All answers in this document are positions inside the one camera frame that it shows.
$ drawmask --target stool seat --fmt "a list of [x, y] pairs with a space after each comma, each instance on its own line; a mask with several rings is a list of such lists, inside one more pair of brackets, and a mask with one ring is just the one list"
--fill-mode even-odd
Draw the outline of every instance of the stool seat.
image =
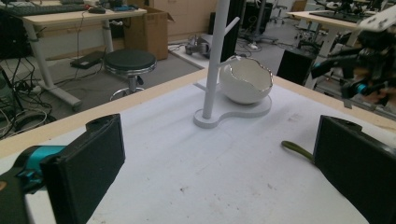
[[152, 71], [154, 55], [139, 49], [119, 49], [105, 56], [105, 68], [118, 75], [138, 75]]
[[143, 85], [143, 79], [139, 75], [151, 72], [157, 65], [154, 55], [139, 49], [118, 49], [105, 55], [105, 69], [116, 75], [128, 77], [128, 88], [116, 91], [113, 98], [122, 93], [122, 96], [142, 91], [137, 85]]

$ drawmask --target cabinet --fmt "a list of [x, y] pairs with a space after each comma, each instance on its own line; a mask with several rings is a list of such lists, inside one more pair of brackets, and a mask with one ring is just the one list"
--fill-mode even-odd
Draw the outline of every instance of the cabinet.
[[168, 12], [168, 40], [187, 39], [207, 33], [210, 13], [216, 11], [217, 0], [150, 0], [150, 6]]

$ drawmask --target computer mouse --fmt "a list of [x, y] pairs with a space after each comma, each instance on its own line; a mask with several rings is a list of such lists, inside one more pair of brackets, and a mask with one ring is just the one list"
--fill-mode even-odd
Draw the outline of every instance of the computer mouse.
[[94, 13], [94, 14], [105, 14], [106, 10], [102, 7], [90, 7], [88, 9], [89, 13]]

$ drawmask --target office chair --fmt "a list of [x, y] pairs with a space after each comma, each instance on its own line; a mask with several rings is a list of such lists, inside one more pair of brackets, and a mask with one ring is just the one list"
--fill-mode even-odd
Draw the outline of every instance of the office chair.
[[122, 96], [142, 91], [137, 85], [143, 85], [143, 74], [149, 73], [157, 66], [157, 59], [149, 52], [139, 49], [118, 49], [108, 53], [105, 58], [105, 69], [111, 74], [127, 76], [128, 88], [113, 93], [110, 101], [118, 94]]
[[273, 4], [274, 4], [273, 10], [278, 9], [279, 11], [277, 12], [277, 16], [273, 16], [273, 17], [270, 18], [270, 21], [273, 21], [274, 23], [277, 23], [277, 21], [280, 20], [280, 21], [282, 21], [282, 24], [285, 24], [285, 19], [287, 17], [281, 17], [280, 13], [282, 13], [282, 10], [286, 10], [288, 8], [285, 7], [285, 6], [281, 6], [279, 4], [278, 0], [275, 0]]

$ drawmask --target chair base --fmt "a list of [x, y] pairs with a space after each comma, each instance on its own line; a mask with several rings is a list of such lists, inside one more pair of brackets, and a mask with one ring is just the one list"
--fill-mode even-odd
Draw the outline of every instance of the chair base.
[[117, 95], [119, 95], [120, 93], [122, 93], [122, 96], [121, 97], [124, 97], [124, 96], [126, 96], [126, 95], [130, 95], [130, 94], [134, 94], [134, 93], [136, 93], [136, 92], [138, 92], [138, 91], [143, 91], [144, 89], [143, 88], [136, 88], [136, 90], [135, 91], [131, 91], [129, 88], [124, 88], [124, 89], [121, 89], [121, 90], [119, 90], [119, 91], [116, 91], [116, 92], [114, 92], [111, 96], [110, 96], [110, 101], [113, 101], [114, 100], [114, 97], [116, 97]]

